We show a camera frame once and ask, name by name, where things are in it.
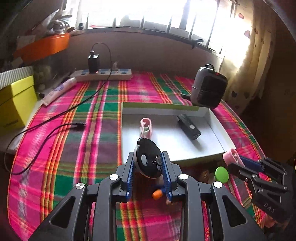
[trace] orange basket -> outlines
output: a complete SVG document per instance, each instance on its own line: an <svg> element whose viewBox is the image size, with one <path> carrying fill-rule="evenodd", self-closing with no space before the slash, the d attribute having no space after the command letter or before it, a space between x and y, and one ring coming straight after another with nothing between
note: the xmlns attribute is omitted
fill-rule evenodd
<svg viewBox="0 0 296 241"><path fill-rule="evenodd" d="M16 50L13 57L21 57L25 64L30 64L68 48L69 39L70 34L46 37Z"/></svg>

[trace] power strip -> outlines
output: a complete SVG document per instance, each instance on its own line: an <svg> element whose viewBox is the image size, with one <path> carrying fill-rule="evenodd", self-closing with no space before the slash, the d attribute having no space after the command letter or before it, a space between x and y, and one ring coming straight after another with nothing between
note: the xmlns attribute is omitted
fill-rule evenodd
<svg viewBox="0 0 296 241"><path fill-rule="evenodd" d="M90 74L88 69L77 70L71 74L78 82L89 80L106 80L110 74L110 69L99 69L98 73ZM132 77L131 69L118 69L112 71L109 80L130 80Z"/></svg>

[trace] open box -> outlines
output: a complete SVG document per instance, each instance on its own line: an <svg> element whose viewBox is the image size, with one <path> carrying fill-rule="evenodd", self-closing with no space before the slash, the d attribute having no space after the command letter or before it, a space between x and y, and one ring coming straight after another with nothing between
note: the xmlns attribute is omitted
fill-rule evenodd
<svg viewBox="0 0 296 241"><path fill-rule="evenodd" d="M151 140L160 151L167 151L172 162L192 165L221 160L222 154L235 145L209 108L155 103L122 103L121 148L122 162L134 151L140 137L140 120L152 121ZM200 130L196 140L190 140L177 123L178 115L186 114Z"/></svg>

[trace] green circle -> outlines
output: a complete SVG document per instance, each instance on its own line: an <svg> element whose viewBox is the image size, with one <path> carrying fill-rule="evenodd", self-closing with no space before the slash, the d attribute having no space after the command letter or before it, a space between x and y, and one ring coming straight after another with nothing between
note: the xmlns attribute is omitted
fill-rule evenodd
<svg viewBox="0 0 296 241"><path fill-rule="evenodd" d="M215 171L215 178L217 181L221 183L228 182L229 174L226 168L224 167L218 167Z"/></svg>

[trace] yellow box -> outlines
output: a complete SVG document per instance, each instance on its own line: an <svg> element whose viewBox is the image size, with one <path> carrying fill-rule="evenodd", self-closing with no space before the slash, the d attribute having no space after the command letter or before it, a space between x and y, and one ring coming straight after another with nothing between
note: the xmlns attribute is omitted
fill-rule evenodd
<svg viewBox="0 0 296 241"><path fill-rule="evenodd" d="M33 76L0 90L0 135L25 127L37 102Z"/></svg>

